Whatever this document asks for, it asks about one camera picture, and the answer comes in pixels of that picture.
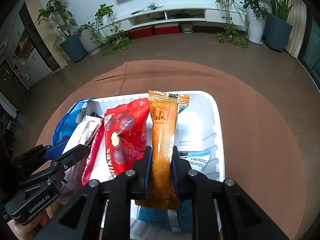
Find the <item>dark blue snack packet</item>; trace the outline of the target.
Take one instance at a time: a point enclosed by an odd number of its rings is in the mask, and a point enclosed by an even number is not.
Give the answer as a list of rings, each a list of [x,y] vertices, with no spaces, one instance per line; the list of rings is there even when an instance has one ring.
[[[89,102],[90,99],[80,100],[70,107],[54,129],[51,139],[52,145],[70,138],[77,125],[82,122],[83,118],[77,121],[78,115],[82,110],[86,111]]]

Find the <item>red chocolate snack bag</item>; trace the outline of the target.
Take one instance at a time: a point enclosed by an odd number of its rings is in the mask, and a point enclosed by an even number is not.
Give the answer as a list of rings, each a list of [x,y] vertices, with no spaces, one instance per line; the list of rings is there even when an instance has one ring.
[[[131,169],[135,161],[143,158],[149,113],[146,98],[136,99],[106,111],[106,161],[112,178]]]

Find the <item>light blue snack packet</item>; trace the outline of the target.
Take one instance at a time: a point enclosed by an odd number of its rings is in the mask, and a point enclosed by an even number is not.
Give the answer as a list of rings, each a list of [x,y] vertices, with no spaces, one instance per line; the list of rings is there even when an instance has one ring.
[[[179,155],[181,159],[189,161],[193,170],[202,172],[210,160],[212,153],[211,150],[179,151]],[[180,201],[180,208],[178,210],[141,207],[138,220],[172,232],[192,232],[192,200]]]

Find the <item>orange snack stick packet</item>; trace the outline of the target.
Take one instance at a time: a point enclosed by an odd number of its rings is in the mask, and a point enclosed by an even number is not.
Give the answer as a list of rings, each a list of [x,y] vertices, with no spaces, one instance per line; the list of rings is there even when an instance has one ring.
[[[174,149],[177,115],[189,105],[188,95],[151,90],[148,95],[152,119],[152,170],[151,184],[146,200],[136,200],[141,207],[178,210],[171,181],[170,165]]]

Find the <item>white plastic tray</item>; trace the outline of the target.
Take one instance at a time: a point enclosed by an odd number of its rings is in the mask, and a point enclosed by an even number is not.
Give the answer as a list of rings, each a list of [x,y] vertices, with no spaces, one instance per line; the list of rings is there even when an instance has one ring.
[[[205,151],[211,150],[211,158],[203,168],[202,173],[209,179],[224,181],[225,159],[219,110],[214,98],[202,91],[186,91],[189,96],[189,106],[177,117],[175,131],[175,146],[179,151]],[[80,122],[68,138],[64,151],[83,144],[87,145],[98,128],[98,118],[102,117],[108,109],[122,104],[128,104],[136,99],[146,98],[147,94],[132,94],[113,96],[109,98],[91,99],[78,115]],[[105,137],[100,137],[100,145],[93,155],[80,164],[67,170],[66,184],[62,186],[62,196],[58,201],[65,205],[80,189],[81,175],[84,165],[92,164],[89,172],[90,179],[100,182],[111,180],[111,174],[106,161]],[[191,239],[191,232],[172,232],[158,226],[138,220],[141,206],[131,204],[131,229],[132,239]]]

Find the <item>left plant blue pot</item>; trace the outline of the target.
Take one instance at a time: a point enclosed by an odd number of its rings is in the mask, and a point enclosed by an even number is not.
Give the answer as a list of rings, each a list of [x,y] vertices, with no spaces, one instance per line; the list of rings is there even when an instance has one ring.
[[[77,63],[87,56],[87,51],[78,34],[72,31],[72,27],[78,25],[68,9],[67,2],[68,0],[48,0],[46,6],[39,9],[37,22],[49,21],[55,23],[56,46],[60,47],[74,63]]]

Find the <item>left red storage box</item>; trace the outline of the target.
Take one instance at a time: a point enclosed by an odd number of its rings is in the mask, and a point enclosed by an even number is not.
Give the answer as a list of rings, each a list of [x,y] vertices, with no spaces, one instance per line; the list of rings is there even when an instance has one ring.
[[[129,36],[134,40],[139,38],[149,37],[152,35],[153,35],[153,26],[132,29],[131,31],[129,31]]]

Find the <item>red storage box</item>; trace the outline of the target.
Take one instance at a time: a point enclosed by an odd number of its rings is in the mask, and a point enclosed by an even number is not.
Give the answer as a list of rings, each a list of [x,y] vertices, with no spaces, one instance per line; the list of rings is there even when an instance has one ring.
[[[132,29],[131,31],[129,31],[129,36],[134,40],[139,38],[149,37],[152,35],[153,35],[153,26]]]
[[[154,26],[156,35],[177,34],[180,32],[178,23],[158,24]]]

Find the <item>right red storage box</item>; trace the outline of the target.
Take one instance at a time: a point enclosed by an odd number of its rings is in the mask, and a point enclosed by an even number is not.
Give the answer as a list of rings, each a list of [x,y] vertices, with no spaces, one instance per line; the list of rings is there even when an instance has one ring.
[[[177,34],[180,32],[178,23],[158,24],[154,26],[156,35]]]

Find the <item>trailing vine plant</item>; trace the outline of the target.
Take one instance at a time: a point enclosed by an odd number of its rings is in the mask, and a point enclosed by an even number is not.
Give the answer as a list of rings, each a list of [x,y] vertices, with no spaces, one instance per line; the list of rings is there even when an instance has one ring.
[[[245,50],[249,45],[248,40],[248,17],[240,9],[235,0],[216,0],[215,4],[225,24],[223,31],[217,33],[219,43],[228,42],[236,49]],[[240,17],[240,26],[243,27],[243,34],[235,25],[235,17]]]

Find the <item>white TV cabinet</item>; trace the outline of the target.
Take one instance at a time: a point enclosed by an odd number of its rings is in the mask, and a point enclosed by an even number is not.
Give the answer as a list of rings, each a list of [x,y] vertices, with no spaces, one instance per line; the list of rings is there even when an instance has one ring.
[[[231,6],[227,10],[217,4],[210,5],[161,5],[153,10],[143,10],[135,14],[117,17],[118,28],[123,31],[150,25],[205,22],[209,24],[227,24],[231,21],[238,29],[246,28],[246,13]]]

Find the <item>tall plant blue pot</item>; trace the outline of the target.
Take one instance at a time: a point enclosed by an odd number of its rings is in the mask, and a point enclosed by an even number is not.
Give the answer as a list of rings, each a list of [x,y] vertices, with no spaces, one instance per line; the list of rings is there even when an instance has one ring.
[[[282,52],[289,40],[292,25],[287,22],[292,4],[289,0],[269,0],[271,13],[265,27],[265,44],[268,48]]]

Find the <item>plant in white pot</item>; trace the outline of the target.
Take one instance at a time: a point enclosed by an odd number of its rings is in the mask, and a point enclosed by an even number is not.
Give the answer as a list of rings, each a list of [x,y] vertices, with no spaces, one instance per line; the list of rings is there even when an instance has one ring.
[[[243,0],[241,2],[248,18],[248,39],[250,42],[262,45],[262,36],[268,17],[268,9],[259,0]]]

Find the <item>beige curtain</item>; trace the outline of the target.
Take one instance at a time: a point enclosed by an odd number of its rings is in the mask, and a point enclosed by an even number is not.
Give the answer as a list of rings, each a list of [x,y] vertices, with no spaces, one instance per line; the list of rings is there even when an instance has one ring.
[[[287,22],[292,25],[292,30],[285,50],[297,59],[302,47],[306,28],[307,7],[302,0],[289,0],[289,5],[293,6]]]

